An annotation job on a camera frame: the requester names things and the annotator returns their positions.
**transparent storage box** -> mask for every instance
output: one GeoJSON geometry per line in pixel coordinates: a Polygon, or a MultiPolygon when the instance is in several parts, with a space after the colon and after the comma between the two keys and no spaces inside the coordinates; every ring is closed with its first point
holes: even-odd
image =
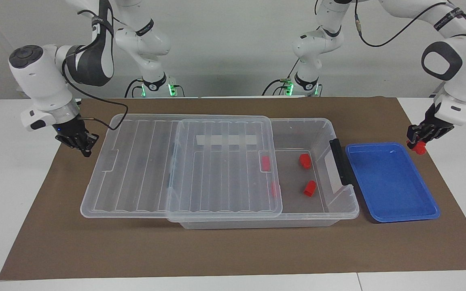
{"type": "MultiPolygon", "coordinates": [[[[113,118],[116,123],[121,115],[113,118]]],[[[89,218],[166,218],[187,229],[319,227],[359,213],[323,118],[131,114],[108,131],[81,205],[89,218]],[[308,153],[312,169],[301,167],[308,153]],[[303,194],[309,181],[318,188],[303,194]]]]}

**black circular cap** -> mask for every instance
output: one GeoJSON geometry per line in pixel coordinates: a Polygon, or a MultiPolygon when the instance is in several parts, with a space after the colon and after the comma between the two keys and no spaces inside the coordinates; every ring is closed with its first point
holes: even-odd
{"type": "Polygon", "coordinates": [[[42,54],[43,49],[40,46],[34,44],[30,46],[23,46],[13,51],[8,58],[10,64],[17,69],[26,68],[28,65],[35,63],[42,54]]]}

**container lid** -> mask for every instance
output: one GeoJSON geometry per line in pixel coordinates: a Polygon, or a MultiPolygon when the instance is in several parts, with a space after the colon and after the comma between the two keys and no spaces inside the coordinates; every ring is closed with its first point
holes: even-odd
{"type": "Polygon", "coordinates": [[[346,155],[375,220],[415,221],[440,216],[438,205],[401,144],[350,144],[346,155]]]}
{"type": "Polygon", "coordinates": [[[282,201],[270,120],[128,114],[117,131],[107,131],[80,211],[88,218],[276,217],[282,201]],[[226,183],[235,177],[234,187],[226,183]]]}

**transparent plastic lid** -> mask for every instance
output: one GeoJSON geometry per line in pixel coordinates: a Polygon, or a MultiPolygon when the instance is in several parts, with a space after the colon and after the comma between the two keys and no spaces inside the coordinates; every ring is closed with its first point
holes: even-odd
{"type": "Polygon", "coordinates": [[[271,121],[182,120],[170,178],[171,219],[276,217],[282,212],[271,121]]]}
{"type": "Polygon", "coordinates": [[[117,131],[107,131],[80,206],[88,218],[276,217],[281,211],[264,116],[128,114],[117,131]]]}

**green light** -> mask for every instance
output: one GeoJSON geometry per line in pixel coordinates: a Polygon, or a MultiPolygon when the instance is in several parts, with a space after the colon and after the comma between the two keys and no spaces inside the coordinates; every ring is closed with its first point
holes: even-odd
{"type": "Polygon", "coordinates": [[[172,84],[168,84],[168,92],[170,92],[170,97],[177,96],[177,90],[172,84]]]}
{"type": "Polygon", "coordinates": [[[294,84],[289,83],[287,90],[285,91],[285,94],[287,96],[292,96],[292,91],[294,90],[294,84]]]}

